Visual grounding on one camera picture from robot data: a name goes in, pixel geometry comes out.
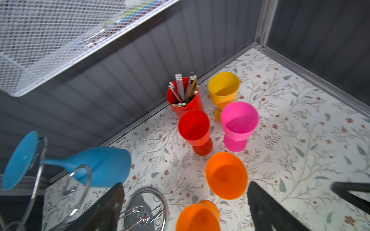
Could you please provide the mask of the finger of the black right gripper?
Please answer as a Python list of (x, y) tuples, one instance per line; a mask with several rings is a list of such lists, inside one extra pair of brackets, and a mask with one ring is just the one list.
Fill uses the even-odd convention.
[(362, 210), (366, 214), (370, 214), (370, 202), (364, 200), (350, 191), (355, 192), (370, 192), (369, 183), (353, 183), (353, 182), (333, 182), (330, 189), (339, 197)]

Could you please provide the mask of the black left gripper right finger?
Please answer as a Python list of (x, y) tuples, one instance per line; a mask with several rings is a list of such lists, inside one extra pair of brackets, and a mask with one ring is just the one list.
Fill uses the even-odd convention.
[(256, 231), (309, 230), (256, 182), (250, 182), (247, 198)]

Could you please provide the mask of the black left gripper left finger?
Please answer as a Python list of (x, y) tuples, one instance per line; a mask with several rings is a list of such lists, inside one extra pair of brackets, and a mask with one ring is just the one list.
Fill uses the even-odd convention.
[(57, 225), (53, 231), (115, 231), (124, 199), (122, 183), (117, 183), (74, 221)]

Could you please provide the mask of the chrome wine glass rack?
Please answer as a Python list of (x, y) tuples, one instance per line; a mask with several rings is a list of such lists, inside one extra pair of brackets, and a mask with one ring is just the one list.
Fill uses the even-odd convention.
[[(38, 142), (35, 159), (29, 169), (35, 163), (38, 163), (38, 174), (34, 183), (31, 199), (21, 221), (14, 221), (10, 224), (1, 224), (3, 231), (16, 230), (24, 231), (26, 229), (26, 221), (34, 206), (38, 190), (40, 187), (41, 176), (43, 174), (44, 163), (48, 151), (48, 140), (46, 137), (40, 137)], [(74, 207), (61, 219), (57, 225), (64, 225), (74, 221), (95, 204), (106, 192), (111, 188), (92, 187), (92, 171), (88, 165), (81, 165), (68, 173), (69, 179), (75, 179), (85, 186), (80, 200)], [(126, 208), (122, 209), (118, 223), (123, 222), (125, 231), (164, 231), (168, 227), (169, 212), (164, 196), (157, 190), (143, 187), (136, 191), (132, 196)]]

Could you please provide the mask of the orange wine glass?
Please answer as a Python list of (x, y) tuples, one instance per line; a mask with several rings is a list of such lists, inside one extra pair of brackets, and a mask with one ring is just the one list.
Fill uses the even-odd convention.
[(202, 200), (186, 207), (180, 214), (176, 231), (220, 231), (220, 212), (217, 206)]
[(247, 189), (247, 169), (234, 154), (221, 152), (213, 155), (207, 162), (205, 174), (210, 189), (222, 199), (236, 200)]

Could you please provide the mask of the pink wine glass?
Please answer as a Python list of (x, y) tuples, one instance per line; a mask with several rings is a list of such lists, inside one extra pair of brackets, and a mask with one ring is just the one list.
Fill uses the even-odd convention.
[(232, 152), (241, 152), (256, 131), (260, 117), (253, 105), (247, 102), (234, 102), (223, 109), (221, 122), (225, 132), (226, 148)]

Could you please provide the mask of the red wine glass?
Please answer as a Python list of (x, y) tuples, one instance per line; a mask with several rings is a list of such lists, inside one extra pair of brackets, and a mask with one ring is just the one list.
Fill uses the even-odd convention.
[(178, 129), (197, 155), (206, 156), (211, 152), (211, 122), (206, 113), (200, 110), (184, 113), (179, 120)]

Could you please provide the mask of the yellow wine glass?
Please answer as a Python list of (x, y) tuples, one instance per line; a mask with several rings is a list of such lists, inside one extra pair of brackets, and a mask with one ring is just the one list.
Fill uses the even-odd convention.
[(210, 96), (216, 106), (214, 117), (217, 122), (221, 123), (222, 110), (237, 100), (240, 83), (239, 77), (230, 72), (219, 73), (209, 82)]

